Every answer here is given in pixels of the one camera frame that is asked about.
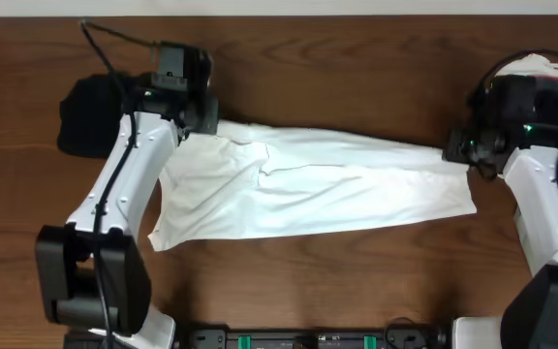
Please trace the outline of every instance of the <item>green connector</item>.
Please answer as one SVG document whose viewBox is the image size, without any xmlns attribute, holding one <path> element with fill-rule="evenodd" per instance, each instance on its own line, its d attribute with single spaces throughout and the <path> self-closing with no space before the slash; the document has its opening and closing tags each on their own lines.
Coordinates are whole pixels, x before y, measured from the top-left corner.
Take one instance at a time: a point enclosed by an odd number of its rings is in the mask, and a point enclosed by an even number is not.
<svg viewBox="0 0 558 349">
<path fill-rule="evenodd" d="M 251 349 L 251 337 L 242 335 L 238 338 L 238 349 Z"/>
<path fill-rule="evenodd" d="M 376 337 L 373 335 L 366 335 L 363 343 L 363 349 L 376 349 Z"/>
</svg>

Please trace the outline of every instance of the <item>brown wood surface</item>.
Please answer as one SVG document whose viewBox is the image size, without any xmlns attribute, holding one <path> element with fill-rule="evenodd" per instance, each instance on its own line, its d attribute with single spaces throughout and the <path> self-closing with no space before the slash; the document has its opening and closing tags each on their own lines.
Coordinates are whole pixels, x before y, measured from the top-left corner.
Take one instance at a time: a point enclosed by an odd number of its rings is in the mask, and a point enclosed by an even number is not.
<svg viewBox="0 0 558 349">
<path fill-rule="evenodd" d="M 558 48 L 558 16 L 109 18 L 130 33 L 201 46 L 226 114 L 274 126 L 341 129 L 442 145 L 464 95 L 522 48 Z M 96 34 L 114 65 L 152 69 L 149 53 Z M 59 152 L 58 103 L 105 69 L 74 18 L 0 19 L 0 348 L 58 348 L 34 262 L 44 224 L 61 224 L 103 161 Z M 530 279 L 515 202 L 471 176 L 478 214 L 313 237 L 140 246 L 153 301 L 181 323 L 235 328 L 380 327 L 501 315 Z M 143 224 L 156 219 L 153 198 Z"/>
</svg>

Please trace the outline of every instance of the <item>white cloth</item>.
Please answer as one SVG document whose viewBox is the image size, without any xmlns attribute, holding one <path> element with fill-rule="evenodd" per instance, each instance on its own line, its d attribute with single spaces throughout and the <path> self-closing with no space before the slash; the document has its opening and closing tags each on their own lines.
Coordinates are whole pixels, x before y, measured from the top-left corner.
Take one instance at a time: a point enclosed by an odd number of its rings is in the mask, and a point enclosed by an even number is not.
<svg viewBox="0 0 558 349">
<path fill-rule="evenodd" d="M 219 124 L 161 175 L 155 250 L 197 238 L 272 238 L 475 213 L 465 165 L 441 150 L 336 131 Z"/>
<path fill-rule="evenodd" d="M 538 54 L 529 54 L 510 62 L 496 73 L 497 77 L 506 75 L 558 78 L 558 63 L 551 63 L 548 58 Z"/>
</svg>

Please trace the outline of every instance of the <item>black base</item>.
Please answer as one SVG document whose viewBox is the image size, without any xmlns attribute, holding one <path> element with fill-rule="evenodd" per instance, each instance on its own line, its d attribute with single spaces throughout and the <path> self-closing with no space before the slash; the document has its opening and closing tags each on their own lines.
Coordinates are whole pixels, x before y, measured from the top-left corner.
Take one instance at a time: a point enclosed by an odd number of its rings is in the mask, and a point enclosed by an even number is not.
<svg viewBox="0 0 558 349">
<path fill-rule="evenodd" d="M 363 332 L 260 332 L 200 330 L 192 332 L 186 349 L 443 349 L 447 332 L 425 325 L 392 325 Z"/>
<path fill-rule="evenodd" d="M 124 335 L 137 333 L 150 306 L 152 286 L 135 240 L 118 229 L 99 240 L 72 224 L 41 229 L 36 263 L 46 318 L 72 328 L 104 328 L 95 271 L 78 265 L 89 258 L 96 243 L 103 260 L 111 328 Z"/>
</svg>

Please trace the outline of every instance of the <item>white wall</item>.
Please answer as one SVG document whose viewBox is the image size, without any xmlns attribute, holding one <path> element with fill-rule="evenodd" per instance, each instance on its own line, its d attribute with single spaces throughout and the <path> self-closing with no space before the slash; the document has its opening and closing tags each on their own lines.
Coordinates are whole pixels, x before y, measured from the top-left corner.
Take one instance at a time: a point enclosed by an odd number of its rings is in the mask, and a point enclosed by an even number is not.
<svg viewBox="0 0 558 349">
<path fill-rule="evenodd" d="M 558 15 L 558 0 L 0 0 L 0 16 Z"/>
</svg>

